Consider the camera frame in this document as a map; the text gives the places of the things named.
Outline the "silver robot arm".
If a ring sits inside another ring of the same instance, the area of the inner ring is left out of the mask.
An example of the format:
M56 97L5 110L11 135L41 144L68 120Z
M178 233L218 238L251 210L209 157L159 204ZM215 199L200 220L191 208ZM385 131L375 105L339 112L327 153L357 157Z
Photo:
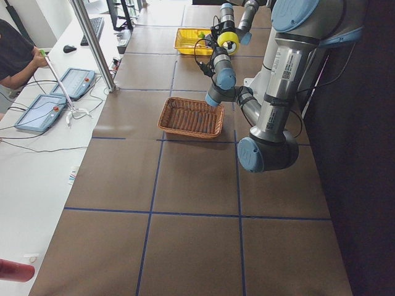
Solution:
M299 154L285 124L300 82L318 48L352 44L362 35L366 1L239 1L244 7L235 24L229 1L207 41L213 50L204 72L212 79L206 102L218 106L236 102L251 124L249 136L238 143L238 159L250 172L282 170ZM264 63L255 78L236 85L230 56L251 40L253 19L260 7L271 8L272 30Z
M276 1L226 1L220 7L220 20L216 30L220 46L228 43L232 46L248 45L252 33L252 23L261 7L273 9Z

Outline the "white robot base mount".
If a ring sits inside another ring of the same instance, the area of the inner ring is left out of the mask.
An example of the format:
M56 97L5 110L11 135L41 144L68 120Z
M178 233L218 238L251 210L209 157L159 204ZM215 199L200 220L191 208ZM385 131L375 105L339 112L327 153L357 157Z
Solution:
M258 72L253 78L245 78L244 86L257 92L263 90L262 72Z

